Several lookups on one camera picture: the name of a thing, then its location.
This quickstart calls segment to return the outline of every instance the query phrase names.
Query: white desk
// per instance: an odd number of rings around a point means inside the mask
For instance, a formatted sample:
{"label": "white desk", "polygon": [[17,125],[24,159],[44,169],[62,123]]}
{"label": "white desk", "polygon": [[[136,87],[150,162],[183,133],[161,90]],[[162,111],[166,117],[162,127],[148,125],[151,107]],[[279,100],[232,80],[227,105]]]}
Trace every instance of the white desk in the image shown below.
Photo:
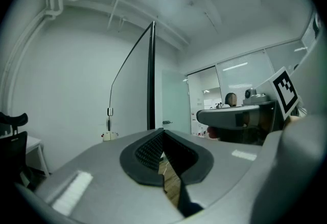
{"label": "white desk", "polygon": [[46,175],[46,177],[49,177],[49,171],[48,171],[48,167],[46,166],[45,160],[44,160],[44,156],[43,156],[43,152],[42,152],[42,146],[41,146],[41,140],[31,137],[31,136],[27,136],[27,143],[26,143],[26,154],[31,152],[32,150],[37,148],[37,154],[39,156],[40,162],[41,162],[41,166],[42,169]]}

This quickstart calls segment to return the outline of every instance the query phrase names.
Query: ceiling light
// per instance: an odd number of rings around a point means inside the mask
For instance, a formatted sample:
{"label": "ceiling light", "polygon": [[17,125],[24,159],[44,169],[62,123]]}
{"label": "ceiling light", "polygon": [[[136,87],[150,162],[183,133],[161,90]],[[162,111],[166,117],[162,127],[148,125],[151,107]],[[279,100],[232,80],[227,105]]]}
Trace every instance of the ceiling light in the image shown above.
{"label": "ceiling light", "polygon": [[238,65],[235,65],[235,66],[231,66],[229,68],[223,69],[223,71],[228,71],[228,70],[235,69],[235,68],[238,68],[240,66],[245,66],[245,65],[247,65],[247,62],[246,63],[242,63],[242,64],[238,64]]}
{"label": "ceiling light", "polygon": [[307,49],[307,47],[299,48],[299,49],[294,50],[294,52],[297,52],[297,51],[300,51],[300,50],[306,50],[306,49]]}

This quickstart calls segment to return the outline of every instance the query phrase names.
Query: black mesh chair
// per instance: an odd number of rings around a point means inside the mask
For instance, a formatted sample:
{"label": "black mesh chair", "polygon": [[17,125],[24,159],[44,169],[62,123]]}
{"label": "black mesh chair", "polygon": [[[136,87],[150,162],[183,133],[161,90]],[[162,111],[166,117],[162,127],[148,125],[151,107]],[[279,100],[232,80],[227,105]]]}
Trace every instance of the black mesh chair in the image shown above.
{"label": "black mesh chair", "polygon": [[35,189],[34,175],[26,166],[27,132],[0,139],[0,164],[2,176],[16,183],[24,184],[22,177],[29,181],[28,187]]}
{"label": "black mesh chair", "polygon": [[29,182],[28,187],[34,190],[35,177],[25,162],[27,132],[18,133],[17,130],[27,122],[26,113],[18,117],[10,117],[0,112],[0,123],[11,125],[13,131],[12,136],[0,139],[0,165],[5,178],[21,184],[24,184],[23,178],[26,178]]}

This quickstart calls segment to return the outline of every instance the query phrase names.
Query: glass door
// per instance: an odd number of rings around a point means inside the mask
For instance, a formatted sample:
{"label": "glass door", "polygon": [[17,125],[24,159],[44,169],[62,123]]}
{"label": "glass door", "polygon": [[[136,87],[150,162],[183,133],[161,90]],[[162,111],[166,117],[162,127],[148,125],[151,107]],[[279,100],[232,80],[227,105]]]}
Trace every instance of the glass door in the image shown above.
{"label": "glass door", "polygon": [[191,133],[189,87],[181,73],[162,71],[162,118],[164,129]]}

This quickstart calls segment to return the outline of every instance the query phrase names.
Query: gray plastic surface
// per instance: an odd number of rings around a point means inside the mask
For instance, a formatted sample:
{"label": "gray plastic surface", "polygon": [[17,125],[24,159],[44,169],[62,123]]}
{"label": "gray plastic surface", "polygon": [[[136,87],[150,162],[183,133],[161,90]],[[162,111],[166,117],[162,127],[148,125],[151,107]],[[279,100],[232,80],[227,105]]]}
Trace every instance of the gray plastic surface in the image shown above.
{"label": "gray plastic surface", "polygon": [[204,109],[196,114],[197,120],[211,127],[225,128],[225,129],[243,129],[238,126],[237,115],[243,116],[244,112],[252,112],[259,110],[259,105],[246,105],[241,107],[228,107],[220,109]]}
{"label": "gray plastic surface", "polygon": [[172,223],[182,214],[167,199],[162,187],[139,185],[121,168],[120,154],[132,142],[154,132],[148,130],[95,145],[47,178],[36,191],[49,201],[77,170],[94,178],[71,218],[83,223]]}
{"label": "gray plastic surface", "polygon": [[[326,119],[307,116],[268,134],[262,147],[172,131],[209,150],[215,160],[201,183],[186,186],[191,202],[204,208],[186,219],[162,188],[139,185],[120,167],[123,148],[154,130],[88,149],[45,180],[36,194],[49,201],[76,170],[84,170],[94,179],[71,215],[84,223],[271,223],[299,198],[325,158]],[[257,157],[233,156],[236,149]]]}
{"label": "gray plastic surface", "polygon": [[182,223],[272,223],[299,198],[326,156],[326,116],[309,116],[268,135],[240,181]]}
{"label": "gray plastic surface", "polygon": [[36,211],[42,219],[46,220],[48,224],[78,224],[78,222],[74,221],[73,219],[61,215],[57,211],[53,210],[49,205],[37,197],[31,190],[20,184],[15,184],[15,187],[23,196],[25,201],[31,206],[31,208]]}

